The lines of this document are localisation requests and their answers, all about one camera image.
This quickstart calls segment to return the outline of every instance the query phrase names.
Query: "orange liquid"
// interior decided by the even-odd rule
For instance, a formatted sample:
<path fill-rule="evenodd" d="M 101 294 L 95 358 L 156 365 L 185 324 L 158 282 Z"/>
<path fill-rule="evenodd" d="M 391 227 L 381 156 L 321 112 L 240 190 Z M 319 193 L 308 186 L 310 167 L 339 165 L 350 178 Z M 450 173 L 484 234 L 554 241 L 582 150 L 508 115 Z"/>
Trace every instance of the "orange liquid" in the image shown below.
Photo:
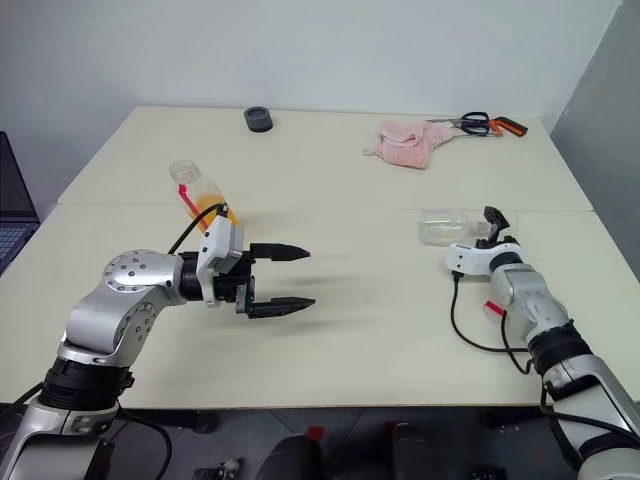
<path fill-rule="evenodd" d="M 198 197 L 198 199 L 196 200 L 195 204 L 198 207 L 198 211 L 202 212 L 204 209 L 210 207 L 211 205 L 215 205 L 216 203 L 226 203 L 227 201 L 224 199 L 224 197 L 220 194 L 215 194 L 215 193 L 205 193 L 204 195 L 200 195 Z M 207 224 L 207 226 L 205 227 L 202 222 L 198 223 L 198 228 L 200 228 L 201 231 L 205 231 L 209 225 L 211 225 L 211 223 L 213 222 L 213 219 L 216 218 L 217 213 L 216 212 L 211 212 L 210 214 L 208 214 L 206 217 L 204 217 L 204 223 Z M 237 217 L 234 215 L 233 211 L 229 208 L 229 210 L 227 210 L 227 218 L 229 220 L 231 220 L 231 222 L 234 225 L 240 225 L 240 222 L 238 221 Z"/>

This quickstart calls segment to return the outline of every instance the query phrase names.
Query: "laptop keyboard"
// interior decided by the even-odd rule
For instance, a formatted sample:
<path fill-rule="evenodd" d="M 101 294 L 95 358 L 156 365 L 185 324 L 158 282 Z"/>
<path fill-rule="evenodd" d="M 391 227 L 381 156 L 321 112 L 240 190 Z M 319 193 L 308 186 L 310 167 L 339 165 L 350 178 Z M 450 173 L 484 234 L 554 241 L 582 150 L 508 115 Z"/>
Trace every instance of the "laptop keyboard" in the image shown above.
<path fill-rule="evenodd" d="M 26 227 L 0 227 L 0 259 L 4 258 L 26 231 Z"/>

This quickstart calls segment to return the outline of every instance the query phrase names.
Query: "laptop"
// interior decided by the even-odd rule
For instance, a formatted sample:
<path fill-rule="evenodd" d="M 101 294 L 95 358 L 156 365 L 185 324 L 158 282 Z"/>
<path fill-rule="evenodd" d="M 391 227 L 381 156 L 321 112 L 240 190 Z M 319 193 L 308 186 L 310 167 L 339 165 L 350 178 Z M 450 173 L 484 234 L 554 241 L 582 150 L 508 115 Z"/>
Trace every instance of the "laptop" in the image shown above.
<path fill-rule="evenodd" d="M 0 132 L 0 275 L 39 225 L 9 138 Z"/>

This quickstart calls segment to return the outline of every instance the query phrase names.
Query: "pink cloth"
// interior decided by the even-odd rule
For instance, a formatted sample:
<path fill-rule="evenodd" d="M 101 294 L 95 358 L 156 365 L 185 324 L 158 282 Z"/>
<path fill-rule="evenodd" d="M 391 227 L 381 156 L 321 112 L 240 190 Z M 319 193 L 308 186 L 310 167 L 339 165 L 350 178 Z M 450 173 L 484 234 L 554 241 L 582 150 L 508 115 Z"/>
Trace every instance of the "pink cloth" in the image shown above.
<path fill-rule="evenodd" d="M 389 163 L 411 168 L 427 168 L 431 152 L 451 140 L 453 126 L 448 122 L 380 123 L 374 153 Z"/>

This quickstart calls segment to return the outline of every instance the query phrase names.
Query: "black cable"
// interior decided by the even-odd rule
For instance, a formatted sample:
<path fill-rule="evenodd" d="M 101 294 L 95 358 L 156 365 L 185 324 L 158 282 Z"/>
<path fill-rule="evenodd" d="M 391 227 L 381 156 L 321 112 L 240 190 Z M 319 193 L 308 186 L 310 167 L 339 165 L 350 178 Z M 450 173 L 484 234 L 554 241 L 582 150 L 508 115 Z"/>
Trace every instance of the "black cable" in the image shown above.
<path fill-rule="evenodd" d="M 221 215 L 225 215 L 226 216 L 226 207 L 227 207 L 226 203 L 216 203 L 214 205 L 211 205 L 210 207 L 205 208 L 202 212 L 200 212 L 198 214 L 198 216 L 196 216 L 191 221 L 191 223 L 185 229 L 185 231 L 182 232 L 182 235 L 180 235 L 178 237 L 178 240 L 176 240 L 175 243 L 171 246 L 171 248 L 169 249 L 169 252 L 168 252 L 169 255 L 173 255 L 176 252 L 178 247 L 182 244 L 182 242 L 184 242 L 184 239 L 187 238 L 187 236 L 191 233 L 191 230 L 193 230 L 194 227 L 200 222 L 200 220 L 202 220 L 208 214 L 210 214 L 214 210 L 223 209 L 223 211 L 218 212 L 218 213 L 221 214 Z"/>
<path fill-rule="evenodd" d="M 540 392 L 540 412 L 545 417 L 554 418 L 556 420 L 564 420 L 567 422 L 582 423 L 584 425 L 602 428 L 603 430 L 608 430 L 612 433 L 617 433 L 618 435 L 622 435 L 628 440 L 631 440 L 632 442 L 634 442 L 636 445 L 640 446 L 640 438 L 636 434 L 628 430 L 625 430 L 624 428 L 620 428 L 616 425 L 612 425 L 610 423 L 603 422 L 601 420 L 596 420 L 594 418 L 579 417 L 577 415 L 558 413 L 558 412 L 554 412 L 553 410 L 550 410 L 549 408 L 547 408 L 547 390 L 546 388 L 544 388 L 544 385 L 542 385 L 542 390 Z"/>
<path fill-rule="evenodd" d="M 43 386 L 42 382 L 38 383 L 37 385 L 34 385 L 31 389 L 24 392 L 20 396 L 20 398 L 18 398 L 15 402 L 13 402 L 7 408 L 2 410 L 2 413 L 0 413 L 0 424 L 2 424 L 7 418 L 9 418 L 9 416 L 12 413 L 14 413 L 18 408 L 20 408 L 24 404 L 24 402 L 26 402 L 31 397 L 33 397 L 36 393 L 42 390 L 42 386 Z"/>
<path fill-rule="evenodd" d="M 458 283 L 460 282 L 460 278 L 462 278 L 463 274 L 460 272 L 453 272 L 453 298 L 451 299 L 451 326 L 456 334 L 465 342 L 475 347 L 477 349 L 483 350 L 485 352 L 492 353 L 529 353 L 529 350 L 526 348 L 494 348 L 494 347 L 486 347 L 484 345 L 480 345 L 479 343 L 474 342 L 467 338 L 458 328 L 456 324 L 455 310 L 456 310 L 456 302 L 458 300 Z"/>
<path fill-rule="evenodd" d="M 502 335 L 502 343 L 504 343 L 504 349 L 507 351 L 509 358 L 516 366 L 518 371 L 523 375 L 529 375 L 529 373 L 531 372 L 531 367 L 533 366 L 533 359 L 530 358 L 529 360 L 527 360 L 527 364 L 524 366 L 524 368 L 520 365 L 520 362 L 518 362 L 518 359 L 513 354 L 514 349 L 509 346 L 509 342 L 507 341 L 506 324 L 507 311 L 505 310 L 502 313 L 502 319 L 500 320 L 500 334 Z"/>
<path fill-rule="evenodd" d="M 158 432 L 162 436 L 162 439 L 164 440 L 164 444 L 166 447 L 166 453 L 164 456 L 164 462 L 162 463 L 162 467 L 160 468 L 160 471 L 156 475 L 156 480 L 161 480 L 162 477 L 164 477 L 164 474 L 167 472 L 167 468 L 169 467 L 169 462 L 171 462 L 171 456 L 173 455 L 173 444 L 171 443 L 171 437 L 169 436 L 169 434 L 167 433 L 167 431 L 164 429 L 162 425 L 158 425 L 155 422 L 138 417 L 137 415 L 134 415 L 133 413 L 128 412 L 127 410 L 122 408 L 122 405 L 120 405 L 120 403 L 118 403 L 118 405 L 120 406 L 120 410 L 118 411 L 118 413 L 122 417 L 129 420 L 130 422 L 139 423 L 140 425 L 149 427 L 155 430 L 156 432 Z"/>

